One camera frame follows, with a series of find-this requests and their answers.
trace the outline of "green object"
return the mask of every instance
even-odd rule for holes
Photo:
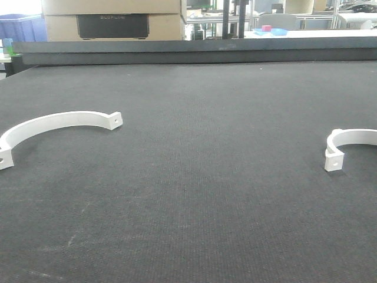
[[[4,54],[6,55],[9,55],[10,57],[11,56],[16,56],[17,54],[13,52],[13,47],[3,47],[3,52]]]

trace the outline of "black label on box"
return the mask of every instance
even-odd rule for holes
[[[81,38],[147,38],[148,14],[77,15]]]

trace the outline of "metal frame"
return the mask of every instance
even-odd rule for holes
[[[333,15],[326,15],[326,14],[316,14],[316,15],[296,15],[297,20],[301,21],[301,26],[305,26],[306,21],[311,20],[321,20],[327,19],[328,21],[332,21],[334,16]],[[245,22],[250,23],[250,30],[253,29],[258,23],[259,17],[254,17],[250,15],[250,17],[245,17]],[[239,22],[239,16],[229,16],[228,22]],[[223,22],[223,17],[202,17],[202,18],[188,18],[188,24],[221,24]]]
[[[93,111],[57,113],[26,121],[9,129],[0,137],[0,170],[14,166],[12,149],[37,134],[73,126],[94,126],[114,130],[122,124],[120,112],[108,115]]]
[[[240,0],[240,23],[239,23],[238,38],[244,38],[245,19],[246,19],[246,0]]]
[[[339,6],[340,6],[340,0],[335,0],[334,13],[333,13],[333,18],[331,22],[331,28],[333,29],[338,27]]]
[[[224,7],[223,7],[223,40],[228,39],[228,23],[229,23],[229,0],[224,0]]]
[[[377,37],[145,42],[16,42],[32,65],[377,60]]]

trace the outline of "blue plastic bin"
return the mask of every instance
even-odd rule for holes
[[[0,15],[0,38],[13,41],[47,41],[46,24],[42,15]]]
[[[262,31],[261,28],[255,28],[254,33],[257,35],[273,34],[278,37],[287,35],[288,30],[282,28],[272,28],[271,31]]]

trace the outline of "semicircular bracket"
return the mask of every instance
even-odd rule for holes
[[[122,125],[120,112],[108,115],[93,111],[57,113],[23,122],[9,129],[0,137],[0,170],[14,166],[12,149],[37,134],[74,126],[94,126],[114,130]]]
[[[344,153],[337,147],[346,144],[370,144],[377,146],[377,130],[371,129],[335,129],[327,139],[325,150],[325,170],[342,170]]]

